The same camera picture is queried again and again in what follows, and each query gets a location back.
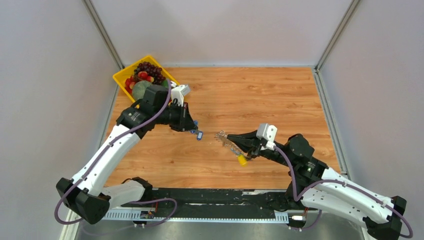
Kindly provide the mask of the green melon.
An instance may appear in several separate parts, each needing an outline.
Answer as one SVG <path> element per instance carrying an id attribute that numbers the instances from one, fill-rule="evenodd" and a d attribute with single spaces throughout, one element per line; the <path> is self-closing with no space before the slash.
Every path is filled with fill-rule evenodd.
<path id="1" fill-rule="evenodd" d="M 137 82 L 132 89 L 132 97 L 134 98 L 134 100 L 136 101 L 142 99 L 145 95 L 147 88 L 152 85 L 153 84 L 151 82 L 145 80 Z"/>

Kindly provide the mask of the dark green lime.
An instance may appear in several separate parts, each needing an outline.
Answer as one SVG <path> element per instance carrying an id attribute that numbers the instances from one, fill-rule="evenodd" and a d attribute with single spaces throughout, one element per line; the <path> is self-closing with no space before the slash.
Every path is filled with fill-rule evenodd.
<path id="1" fill-rule="evenodd" d="M 162 82 L 162 84 L 161 84 L 163 87 L 165 87 L 165 88 L 168 88 L 169 86 L 168 86 L 168 81 L 167 80 L 164 80 L 163 82 Z"/>

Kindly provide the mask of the loose key blue tag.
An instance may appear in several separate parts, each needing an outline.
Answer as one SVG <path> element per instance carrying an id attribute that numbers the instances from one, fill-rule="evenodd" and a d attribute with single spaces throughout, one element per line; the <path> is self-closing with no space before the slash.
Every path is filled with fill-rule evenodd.
<path id="1" fill-rule="evenodd" d="M 190 133 L 196 135 L 196 139 L 198 141 L 200 141 L 203 138 L 203 135 L 204 135 L 204 133 L 200 130 L 191 130 Z"/>

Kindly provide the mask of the yellow plastic fruit basket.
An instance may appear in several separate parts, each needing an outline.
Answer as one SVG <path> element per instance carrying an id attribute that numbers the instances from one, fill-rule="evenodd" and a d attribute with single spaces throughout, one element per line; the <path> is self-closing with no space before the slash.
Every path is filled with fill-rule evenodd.
<path id="1" fill-rule="evenodd" d="M 135 99 L 133 98 L 132 93 L 127 91 L 127 87 L 125 83 L 126 83 L 126 80 L 130 78 L 130 76 L 134 75 L 135 73 L 134 70 L 137 68 L 137 66 L 143 62 L 149 62 L 154 66 L 162 68 L 162 71 L 161 71 L 162 75 L 166 79 L 169 79 L 171 81 L 171 84 L 176 84 L 177 86 L 180 85 L 180 83 L 167 70 L 165 70 L 165 68 L 161 66 L 153 56 L 146 55 L 143 58 L 139 59 L 138 61 L 127 66 L 126 68 L 115 73 L 112 76 L 114 81 L 118 84 L 118 86 L 122 89 L 122 91 L 126 94 L 126 96 L 130 99 L 132 103 L 135 102 Z"/>

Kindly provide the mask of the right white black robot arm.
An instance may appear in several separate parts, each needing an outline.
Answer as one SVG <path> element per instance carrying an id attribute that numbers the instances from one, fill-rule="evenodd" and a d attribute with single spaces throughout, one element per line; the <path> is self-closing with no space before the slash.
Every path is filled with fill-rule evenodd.
<path id="1" fill-rule="evenodd" d="M 263 157 L 289 168 L 291 182 L 283 202 L 292 209 L 325 211 L 365 228 L 376 240 L 411 238 L 404 218 L 407 201 L 368 190 L 315 158 L 314 148 L 298 133 L 284 144 L 275 141 L 276 128 L 229 134 L 226 139 L 249 159 Z"/>

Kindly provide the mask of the dark purple grape bunch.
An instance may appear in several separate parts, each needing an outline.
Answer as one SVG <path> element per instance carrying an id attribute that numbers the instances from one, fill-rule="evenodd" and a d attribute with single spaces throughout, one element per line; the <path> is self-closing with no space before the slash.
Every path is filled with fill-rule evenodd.
<path id="1" fill-rule="evenodd" d="M 147 81 L 154 85 L 161 85 L 166 80 L 166 77 L 162 74 L 162 70 L 161 67 L 143 61 L 136 66 L 133 80 L 135 82 Z"/>

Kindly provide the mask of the metal key plate blue handle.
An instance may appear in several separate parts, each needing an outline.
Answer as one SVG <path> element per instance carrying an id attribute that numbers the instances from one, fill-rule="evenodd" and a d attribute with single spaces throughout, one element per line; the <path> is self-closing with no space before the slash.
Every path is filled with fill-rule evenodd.
<path id="1" fill-rule="evenodd" d="M 215 139 L 221 142 L 223 147 L 230 149 L 230 151 L 234 153 L 236 156 L 246 157 L 245 154 L 242 152 L 242 150 L 228 139 L 228 135 L 224 130 L 221 130 L 218 133 L 216 133 Z"/>

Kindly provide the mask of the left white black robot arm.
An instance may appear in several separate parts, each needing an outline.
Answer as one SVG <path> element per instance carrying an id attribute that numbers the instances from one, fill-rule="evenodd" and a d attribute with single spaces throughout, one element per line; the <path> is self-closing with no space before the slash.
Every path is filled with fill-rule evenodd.
<path id="1" fill-rule="evenodd" d="M 56 189 L 57 207 L 65 205 L 81 220 L 96 224 L 113 208 L 128 203 L 147 207 L 153 202 L 153 186 L 140 177 L 106 187 L 111 173 L 128 151 L 156 125 L 169 126 L 176 132 L 197 130 L 184 97 L 188 85 L 174 88 L 151 85 L 141 99 L 122 111 L 110 135 L 89 162 L 72 178 L 61 178 Z"/>

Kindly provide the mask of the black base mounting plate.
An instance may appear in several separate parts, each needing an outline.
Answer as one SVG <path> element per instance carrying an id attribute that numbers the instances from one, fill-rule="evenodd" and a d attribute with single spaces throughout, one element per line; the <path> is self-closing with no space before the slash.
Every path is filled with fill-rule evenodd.
<path id="1" fill-rule="evenodd" d="M 310 209 L 284 189 L 153 188 L 138 202 L 141 219 L 206 223 L 282 223 L 300 228 Z"/>

